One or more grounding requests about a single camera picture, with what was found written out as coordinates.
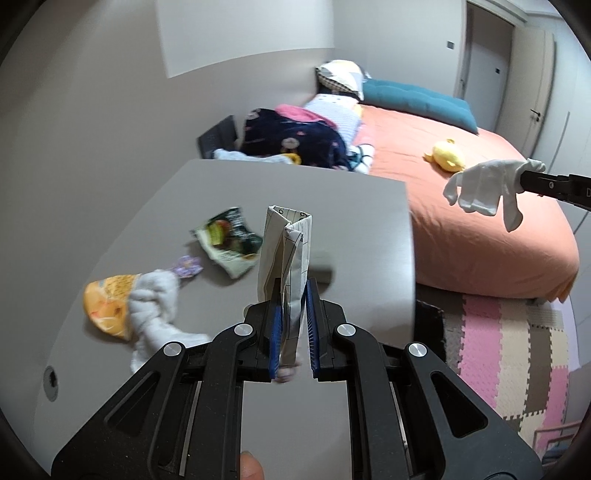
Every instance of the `teal cushion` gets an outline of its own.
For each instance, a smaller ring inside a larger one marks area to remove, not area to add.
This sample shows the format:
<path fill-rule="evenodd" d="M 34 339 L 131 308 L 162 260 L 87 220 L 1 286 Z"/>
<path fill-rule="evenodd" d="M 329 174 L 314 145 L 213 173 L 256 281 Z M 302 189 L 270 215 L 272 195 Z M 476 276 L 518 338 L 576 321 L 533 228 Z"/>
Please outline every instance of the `teal cushion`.
<path fill-rule="evenodd" d="M 478 134 L 476 119 L 464 100 L 426 88 L 387 80 L 368 79 L 363 103 L 387 110 L 411 113 Z"/>

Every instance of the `metal screw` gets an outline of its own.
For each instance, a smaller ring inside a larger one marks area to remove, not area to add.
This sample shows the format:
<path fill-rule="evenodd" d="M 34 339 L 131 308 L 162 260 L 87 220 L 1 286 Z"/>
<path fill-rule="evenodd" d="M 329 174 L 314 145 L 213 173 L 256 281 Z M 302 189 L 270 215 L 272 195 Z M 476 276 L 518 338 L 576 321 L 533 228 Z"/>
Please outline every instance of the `metal screw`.
<path fill-rule="evenodd" d="M 239 323 L 234 327 L 234 333 L 241 337 L 246 337 L 252 333 L 252 325 L 247 323 Z"/>
<path fill-rule="evenodd" d="M 412 343 L 408 346 L 408 351 L 414 356 L 425 356 L 427 355 L 427 347 L 422 343 Z"/>
<path fill-rule="evenodd" d="M 357 330 L 355 330 L 355 327 L 350 323 L 342 323 L 336 328 L 336 331 L 344 337 L 350 337 L 355 335 Z"/>
<path fill-rule="evenodd" d="M 180 343 L 169 343 L 164 347 L 164 355 L 166 356 L 177 356 L 183 347 Z"/>

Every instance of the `pink foam tile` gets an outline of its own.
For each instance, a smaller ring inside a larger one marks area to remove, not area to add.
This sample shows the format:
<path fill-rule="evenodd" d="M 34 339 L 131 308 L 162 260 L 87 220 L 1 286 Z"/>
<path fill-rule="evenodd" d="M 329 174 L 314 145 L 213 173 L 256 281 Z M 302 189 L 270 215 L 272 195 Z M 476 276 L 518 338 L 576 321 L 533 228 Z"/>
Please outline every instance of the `pink foam tile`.
<path fill-rule="evenodd" d="M 501 304 L 497 299 L 468 295 L 464 301 L 460 376 L 496 408 L 501 373 Z"/>
<path fill-rule="evenodd" d="M 561 425 L 564 420 L 564 409 L 566 407 L 566 397 L 569 389 L 569 369 L 566 366 L 555 367 L 550 375 L 550 392 L 548 392 L 548 403 L 543 427 L 556 427 Z M 548 441 L 556 438 L 560 432 L 542 433 L 539 436 L 535 450 L 545 452 Z"/>

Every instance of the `pillow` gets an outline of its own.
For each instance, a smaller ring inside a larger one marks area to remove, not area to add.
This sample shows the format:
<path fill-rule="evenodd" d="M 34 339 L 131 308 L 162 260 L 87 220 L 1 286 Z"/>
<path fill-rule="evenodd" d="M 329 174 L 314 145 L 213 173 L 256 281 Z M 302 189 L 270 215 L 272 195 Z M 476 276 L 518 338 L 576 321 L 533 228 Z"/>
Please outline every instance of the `pillow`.
<path fill-rule="evenodd" d="M 351 97 L 351 98 L 354 98 L 355 100 L 359 101 L 359 97 L 357 97 L 357 94 L 355 94 L 355 93 L 340 92 L 338 90 L 331 90 L 330 88 L 328 88 L 322 84 L 318 88 L 318 94 L 321 94 L 321 93 L 324 93 L 326 95 L 336 95 L 336 96 L 340 96 L 340 97 Z"/>
<path fill-rule="evenodd" d="M 318 98 L 312 99 L 312 101 L 304 105 L 304 108 L 336 123 L 337 132 L 343 138 L 345 146 L 349 148 L 361 124 L 359 115 L 342 105 L 325 102 Z"/>
<path fill-rule="evenodd" d="M 338 92 L 354 93 L 363 100 L 363 73 L 359 66 L 349 60 L 333 60 L 316 69 L 318 81 Z"/>
<path fill-rule="evenodd" d="M 431 118 L 478 134 L 470 105 L 459 98 L 387 80 L 368 79 L 364 90 L 367 105 Z"/>
<path fill-rule="evenodd" d="M 326 93 L 319 93 L 314 98 L 316 100 L 322 100 L 323 102 L 330 102 L 340 106 L 344 106 L 349 110 L 353 110 L 355 108 L 355 105 L 359 104 L 359 101 L 356 98 L 342 95 L 327 95 Z"/>

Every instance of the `gray table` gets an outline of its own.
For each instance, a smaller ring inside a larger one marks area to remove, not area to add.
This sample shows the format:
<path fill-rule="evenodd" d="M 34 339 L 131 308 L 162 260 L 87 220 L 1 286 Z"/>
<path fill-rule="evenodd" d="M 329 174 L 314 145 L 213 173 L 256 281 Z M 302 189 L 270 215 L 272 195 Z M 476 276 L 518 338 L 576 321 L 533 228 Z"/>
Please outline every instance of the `gray table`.
<path fill-rule="evenodd" d="M 411 339 L 414 258 L 405 187 L 360 174 L 193 160 L 145 204 L 88 280 L 166 268 L 199 253 L 189 230 L 237 205 L 260 233 L 269 205 L 310 212 L 312 251 L 329 252 L 335 266 L 323 298 L 341 304 L 348 321 L 380 341 L 404 346 Z M 181 289 L 176 325 L 215 336 L 256 303 L 258 269 L 234 282 L 217 265 L 204 260 L 204 266 Z M 306 360 L 293 381 L 245 386 L 242 447 L 261 461 L 268 480 L 350 478 L 345 384 L 312 379 L 305 336 L 301 347 Z M 131 352 L 90 324 L 80 292 L 49 357 L 59 396 L 51 403 L 39 393 L 31 451 L 43 467 L 129 378 Z"/>

